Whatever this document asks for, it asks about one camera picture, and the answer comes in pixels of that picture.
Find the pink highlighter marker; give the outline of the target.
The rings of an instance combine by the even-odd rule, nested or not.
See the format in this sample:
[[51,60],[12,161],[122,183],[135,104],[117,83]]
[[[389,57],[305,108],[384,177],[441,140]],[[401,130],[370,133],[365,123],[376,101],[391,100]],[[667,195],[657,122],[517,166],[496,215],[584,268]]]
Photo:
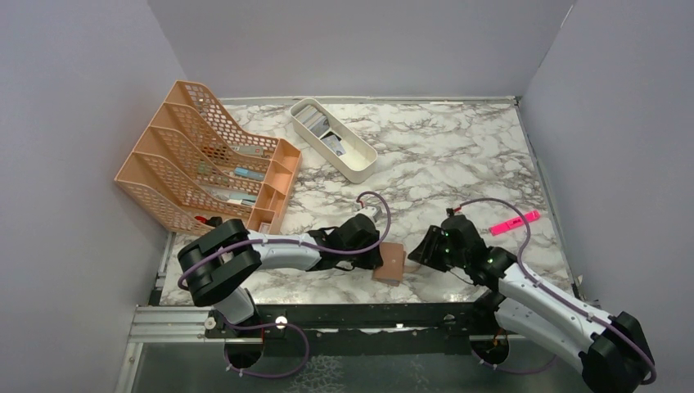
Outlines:
[[498,236],[503,233],[510,232],[512,229],[519,228],[521,226],[525,225],[525,221],[528,223],[532,223],[534,221],[537,221],[541,218],[541,214],[537,210],[530,211],[526,213],[522,218],[520,216],[515,217],[514,219],[509,219],[508,221],[496,224],[492,227],[489,228],[490,233],[493,236]]

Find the orange mesh file organizer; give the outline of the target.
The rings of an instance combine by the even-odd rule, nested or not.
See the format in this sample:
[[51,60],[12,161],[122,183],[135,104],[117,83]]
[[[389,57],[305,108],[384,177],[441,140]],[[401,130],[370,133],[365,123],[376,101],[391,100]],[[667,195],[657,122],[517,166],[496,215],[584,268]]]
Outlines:
[[[286,139],[245,131],[204,84],[178,80],[115,181],[171,232],[207,233],[212,227],[200,215],[277,234],[300,163],[300,150]],[[236,176],[236,167],[265,179]]]

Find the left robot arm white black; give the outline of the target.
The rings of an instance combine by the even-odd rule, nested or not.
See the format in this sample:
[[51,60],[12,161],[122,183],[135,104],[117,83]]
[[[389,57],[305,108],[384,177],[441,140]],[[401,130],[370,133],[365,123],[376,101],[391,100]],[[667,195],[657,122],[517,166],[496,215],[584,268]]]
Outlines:
[[213,229],[184,246],[177,255],[183,271],[180,286],[194,305],[211,306],[238,336],[257,325],[255,303],[242,283],[257,270],[313,272],[349,263],[359,269],[382,266],[381,233],[371,217],[358,213],[339,227],[300,235],[251,231],[239,219],[214,217]]

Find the white oblong plastic tray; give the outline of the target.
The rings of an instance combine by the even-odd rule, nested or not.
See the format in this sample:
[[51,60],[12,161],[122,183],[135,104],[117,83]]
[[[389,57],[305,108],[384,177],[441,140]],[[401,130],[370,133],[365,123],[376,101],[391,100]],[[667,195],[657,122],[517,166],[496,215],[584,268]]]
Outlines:
[[290,110],[293,129],[351,183],[363,183],[375,173],[376,150],[313,98]]

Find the black mounting rail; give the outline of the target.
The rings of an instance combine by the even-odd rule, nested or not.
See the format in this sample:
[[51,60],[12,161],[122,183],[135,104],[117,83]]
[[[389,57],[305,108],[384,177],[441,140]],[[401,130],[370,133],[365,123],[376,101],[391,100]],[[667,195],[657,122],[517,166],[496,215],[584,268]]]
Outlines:
[[[204,336],[232,350],[267,356],[301,355],[469,355],[473,341],[491,342],[500,328],[491,312],[472,302],[342,305],[258,305],[243,331],[233,329],[211,310]],[[277,327],[277,318],[306,335]]]

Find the red black item in organizer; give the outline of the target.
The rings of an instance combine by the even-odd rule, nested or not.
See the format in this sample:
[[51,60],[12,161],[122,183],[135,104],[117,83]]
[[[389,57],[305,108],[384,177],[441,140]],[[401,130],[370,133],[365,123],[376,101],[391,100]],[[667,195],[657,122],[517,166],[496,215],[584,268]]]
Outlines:
[[212,217],[206,218],[204,216],[196,215],[195,219],[197,221],[201,222],[202,224],[205,224],[205,225],[210,226],[212,228],[216,228],[223,223],[223,219],[220,216],[212,216]]

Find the stack of credit cards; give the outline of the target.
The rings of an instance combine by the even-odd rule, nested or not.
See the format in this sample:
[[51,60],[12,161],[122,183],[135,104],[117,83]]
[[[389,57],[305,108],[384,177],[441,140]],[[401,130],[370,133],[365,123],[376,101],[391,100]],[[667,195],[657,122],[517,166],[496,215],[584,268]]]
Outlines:
[[327,116],[317,107],[306,106],[295,115],[295,118],[337,156],[343,156],[346,153],[341,143],[342,138],[332,130]]

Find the brown leather card holder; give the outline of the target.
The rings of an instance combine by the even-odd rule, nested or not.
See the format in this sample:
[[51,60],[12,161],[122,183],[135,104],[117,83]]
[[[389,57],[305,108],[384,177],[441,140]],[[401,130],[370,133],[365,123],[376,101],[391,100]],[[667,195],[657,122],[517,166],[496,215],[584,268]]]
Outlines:
[[372,281],[398,287],[406,273],[415,273],[420,268],[419,264],[406,264],[408,254],[401,243],[382,242],[380,253],[383,264],[373,270]]

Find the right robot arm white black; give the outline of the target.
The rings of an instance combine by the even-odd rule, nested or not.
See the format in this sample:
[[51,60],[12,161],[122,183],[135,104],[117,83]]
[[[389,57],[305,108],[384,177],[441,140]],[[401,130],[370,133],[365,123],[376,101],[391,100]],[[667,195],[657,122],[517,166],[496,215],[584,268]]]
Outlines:
[[488,246],[464,215],[430,226],[408,259],[448,272],[462,269],[486,287],[472,322],[481,332],[514,332],[573,367],[593,392],[633,392],[655,364],[640,322],[610,314],[541,279],[499,246]]

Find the blue item in organizer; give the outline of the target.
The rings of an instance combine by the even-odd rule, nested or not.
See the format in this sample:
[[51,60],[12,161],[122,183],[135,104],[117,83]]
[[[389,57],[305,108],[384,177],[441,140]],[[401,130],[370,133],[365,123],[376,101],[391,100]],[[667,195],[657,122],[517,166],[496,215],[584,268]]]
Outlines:
[[265,175],[263,173],[253,171],[251,169],[242,168],[242,167],[236,167],[233,170],[233,173],[236,176],[241,176],[244,178],[250,178],[250,179],[253,179],[255,181],[260,181],[260,182],[264,181],[264,179],[265,179]]

